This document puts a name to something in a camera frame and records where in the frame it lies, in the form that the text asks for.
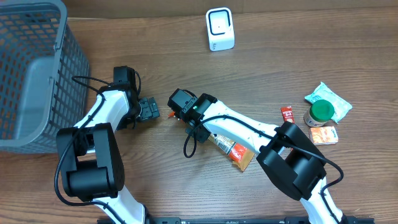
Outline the orange spaghetti packet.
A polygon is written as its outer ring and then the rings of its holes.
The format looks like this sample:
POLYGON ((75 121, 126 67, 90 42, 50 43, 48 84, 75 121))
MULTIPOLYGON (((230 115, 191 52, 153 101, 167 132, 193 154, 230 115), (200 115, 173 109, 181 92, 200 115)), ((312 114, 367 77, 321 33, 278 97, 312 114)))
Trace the orange spaghetti packet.
MULTIPOLYGON (((190 155, 187 154, 188 143, 186 142, 183 146, 183 154, 186 158, 191 158, 196 151, 198 141, 195 142, 194 138, 193 140, 194 146, 190 155)), ((211 133, 207 140, 215 144, 221 151, 223 151, 223 153, 232 160, 232 165, 238 167, 241 172, 244 172, 246 170, 254 157, 254 153, 252 151, 237 143, 236 141, 220 134, 211 133)))

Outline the red coffee sachet stick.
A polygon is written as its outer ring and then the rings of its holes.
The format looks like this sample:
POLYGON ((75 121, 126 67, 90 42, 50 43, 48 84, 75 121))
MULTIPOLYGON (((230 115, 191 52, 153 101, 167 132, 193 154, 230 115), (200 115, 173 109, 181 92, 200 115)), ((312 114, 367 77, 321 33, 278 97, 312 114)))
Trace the red coffee sachet stick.
POLYGON ((281 113, 284 121, 295 123, 294 115, 291 106, 281 107, 281 113))

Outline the orange Kleenex tissue pack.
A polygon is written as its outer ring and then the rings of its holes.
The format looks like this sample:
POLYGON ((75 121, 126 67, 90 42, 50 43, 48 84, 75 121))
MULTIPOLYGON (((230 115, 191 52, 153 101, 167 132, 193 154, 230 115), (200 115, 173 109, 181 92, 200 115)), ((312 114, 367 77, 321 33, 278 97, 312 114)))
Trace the orange Kleenex tissue pack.
POLYGON ((334 126, 310 128, 309 137, 314 145, 336 144, 339 140, 334 126))

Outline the green lidded jar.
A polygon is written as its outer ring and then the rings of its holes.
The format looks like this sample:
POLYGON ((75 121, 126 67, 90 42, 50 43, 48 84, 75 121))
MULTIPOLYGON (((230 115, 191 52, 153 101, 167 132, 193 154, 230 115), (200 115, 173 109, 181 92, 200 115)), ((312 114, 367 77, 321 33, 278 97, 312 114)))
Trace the green lidded jar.
POLYGON ((331 120, 334 106, 327 100, 318 100, 305 112, 303 119, 309 127, 320 127, 331 120))

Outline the teal tissue pack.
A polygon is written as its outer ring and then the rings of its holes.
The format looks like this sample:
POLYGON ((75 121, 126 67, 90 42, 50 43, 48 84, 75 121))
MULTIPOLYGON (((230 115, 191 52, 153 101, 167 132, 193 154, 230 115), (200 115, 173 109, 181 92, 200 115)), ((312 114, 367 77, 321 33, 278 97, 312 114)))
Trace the teal tissue pack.
POLYGON ((334 107, 334 115, 331 119, 338 124, 353 108, 353 106, 348 103, 342 97, 334 93, 326 84, 320 82, 316 89, 309 95, 304 97, 309 103, 314 104, 318 100, 327 100, 334 107))

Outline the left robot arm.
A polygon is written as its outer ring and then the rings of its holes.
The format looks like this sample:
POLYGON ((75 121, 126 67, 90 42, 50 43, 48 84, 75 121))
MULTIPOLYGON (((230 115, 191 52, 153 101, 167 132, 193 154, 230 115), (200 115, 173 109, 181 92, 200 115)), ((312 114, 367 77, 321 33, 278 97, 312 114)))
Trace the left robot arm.
POLYGON ((115 132, 160 116, 155 99, 141 98, 139 73, 114 67, 113 82, 96 91, 96 102, 74 126, 56 135, 59 162, 54 175, 58 199, 66 205, 96 205, 111 223, 153 223, 145 205, 125 186, 115 132))

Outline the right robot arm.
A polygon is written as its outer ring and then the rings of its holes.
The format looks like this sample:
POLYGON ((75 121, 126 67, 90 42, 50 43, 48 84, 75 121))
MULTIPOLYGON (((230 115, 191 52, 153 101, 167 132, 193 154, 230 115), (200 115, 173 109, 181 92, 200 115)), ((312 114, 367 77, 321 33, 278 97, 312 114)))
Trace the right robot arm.
POLYGON ((286 196, 299 201, 310 223, 347 223, 328 188, 344 174, 327 182, 325 165, 341 168, 327 159, 304 132, 288 121, 282 126, 262 123, 240 114, 209 94, 196 97, 176 89, 168 100, 175 116, 192 127, 188 137, 203 142, 209 135, 221 135, 246 147, 269 180, 286 196))

